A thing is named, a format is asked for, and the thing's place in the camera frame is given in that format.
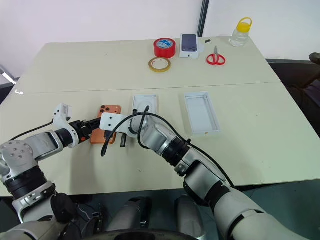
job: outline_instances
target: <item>black cable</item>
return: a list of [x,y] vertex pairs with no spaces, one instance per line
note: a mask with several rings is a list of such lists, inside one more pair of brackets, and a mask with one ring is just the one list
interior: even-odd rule
[[133,118],[133,117],[136,117],[136,116],[141,116],[141,115],[145,115],[145,116],[152,116],[152,117],[155,117],[155,118],[158,118],[160,120],[162,120],[165,124],[167,124],[169,126],[169,128],[171,128],[171,130],[174,132],[174,134],[177,135],[178,138],[180,138],[182,141],[184,141],[185,143],[188,143],[188,145],[196,150],[198,150],[200,153],[202,153],[203,155],[205,155],[208,159],[210,159],[216,166],[217,168],[224,174],[225,178],[227,179],[227,181],[229,182],[230,186],[232,188],[235,188],[235,185],[234,183],[231,181],[230,177],[227,175],[227,173],[224,171],[224,169],[217,163],[216,160],[214,160],[209,154],[207,154],[205,151],[203,151],[201,148],[193,145],[190,143],[190,141],[188,140],[185,140],[178,132],[177,130],[167,121],[165,120],[163,117],[157,115],[157,114],[153,114],[153,113],[150,113],[150,112],[138,112],[134,115],[130,115],[128,117],[126,117],[125,119],[123,119],[121,122],[119,122],[119,124],[117,126],[115,126],[115,128],[112,130],[110,136],[105,140],[105,143],[102,147],[102,150],[101,150],[101,157],[103,157],[105,154],[106,154],[106,151],[107,151],[107,147],[108,147],[108,143],[110,141],[110,138],[111,136],[117,131],[117,129],[124,123],[126,122],[127,120]]
[[230,177],[228,176],[228,174],[225,172],[225,170],[217,163],[216,160],[214,160],[208,153],[206,153],[205,151],[203,151],[201,148],[189,143],[188,144],[190,147],[198,150],[200,153],[202,153],[203,155],[205,155],[208,159],[210,159],[217,167],[218,169],[222,172],[222,174],[225,176],[225,178],[227,179],[227,181],[229,182],[230,186],[232,188],[236,188],[234,183],[231,181]]
[[140,139],[140,135],[141,135],[142,126],[143,126],[144,121],[145,121],[146,113],[149,111],[149,108],[150,108],[150,106],[146,106],[145,107],[145,110],[143,112],[143,115],[142,115],[142,118],[141,118],[141,122],[140,122],[140,125],[139,125],[139,130],[138,130],[138,143],[144,149],[149,149],[149,148],[142,144],[141,139]]
[[34,129],[31,129],[31,130],[29,130],[29,131],[26,131],[26,132],[24,132],[24,133],[21,133],[21,134],[19,134],[18,136],[15,136],[15,137],[11,138],[10,141],[13,141],[13,140],[15,140],[15,139],[17,139],[17,138],[20,138],[20,137],[23,136],[23,135],[32,133],[32,132],[34,132],[34,131],[36,131],[36,130],[42,129],[42,128],[44,128],[44,127],[47,127],[47,126],[49,126],[49,125],[51,125],[51,124],[53,124],[53,123],[54,123],[54,120],[52,119],[51,122],[48,122],[48,123],[45,124],[45,125],[38,126],[38,127],[34,128]]

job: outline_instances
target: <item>yellow bottle cap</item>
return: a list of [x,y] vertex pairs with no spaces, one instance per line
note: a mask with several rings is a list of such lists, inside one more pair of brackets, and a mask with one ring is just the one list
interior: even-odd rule
[[[246,19],[249,19],[250,23],[243,22]],[[252,25],[252,19],[250,17],[244,17],[239,21],[238,26],[236,26],[236,29],[238,32],[247,33],[250,31],[251,25]]]

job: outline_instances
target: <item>phone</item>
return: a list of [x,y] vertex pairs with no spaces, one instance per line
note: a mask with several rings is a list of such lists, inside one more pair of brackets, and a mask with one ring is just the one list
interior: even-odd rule
[[[121,106],[118,105],[102,105],[98,111],[98,118],[101,118],[103,113],[114,113],[114,114],[120,114],[121,113]],[[111,131],[106,131],[106,137],[108,137],[108,133],[111,133]],[[109,144],[113,144],[116,141],[116,135],[115,132],[112,137],[110,138]],[[106,141],[105,137],[105,131],[98,128],[92,131],[90,142],[91,144],[104,144]]]
[[196,34],[181,34],[180,58],[198,58],[198,36]]

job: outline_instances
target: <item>plastic bottle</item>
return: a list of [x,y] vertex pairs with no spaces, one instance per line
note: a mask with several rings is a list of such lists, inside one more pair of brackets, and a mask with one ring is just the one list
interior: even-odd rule
[[250,17],[242,18],[229,39],[230,44],[237,48],[243,47],[249,39],[251,25],[252,19]]

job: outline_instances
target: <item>black pole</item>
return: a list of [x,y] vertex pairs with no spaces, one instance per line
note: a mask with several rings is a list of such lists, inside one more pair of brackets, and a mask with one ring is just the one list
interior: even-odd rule
[[204,33],[209,1],[210,0],[202,0],[201,15],[200,15],[199,26],[198,26],[198,37],[199,38],[201,38]]

